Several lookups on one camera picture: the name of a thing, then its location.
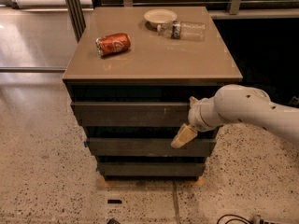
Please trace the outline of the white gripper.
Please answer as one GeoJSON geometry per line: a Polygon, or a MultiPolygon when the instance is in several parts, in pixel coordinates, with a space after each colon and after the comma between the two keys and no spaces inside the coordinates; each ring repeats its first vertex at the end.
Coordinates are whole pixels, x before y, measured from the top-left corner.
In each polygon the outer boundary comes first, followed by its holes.
{"type": "Polygon", "coordinates": [[[179,128],[171,142],[173,148],[181,148],[191,142],[197,136],[197,131],[207,132],[222,125],[222,119],[216,111],[213,98],[198,100],[191,96],[189,106],[188,121],[191,125],[183,124],[179,128]]]}

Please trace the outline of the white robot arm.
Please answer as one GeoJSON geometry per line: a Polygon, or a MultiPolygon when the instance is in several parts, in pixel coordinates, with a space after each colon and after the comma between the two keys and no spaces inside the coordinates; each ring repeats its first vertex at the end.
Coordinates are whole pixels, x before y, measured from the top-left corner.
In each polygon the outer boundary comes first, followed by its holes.
{"type": "Polygon", "coordinates": [[[190,98],[189,124],[183,124],[171,146],[181,148],[199,132],[207,132],[227,123],[243,122],[261,127],[293,144],[299,144],[299,109],[273,103],[260,89],[226,85],[211,98],[190,98]]]}

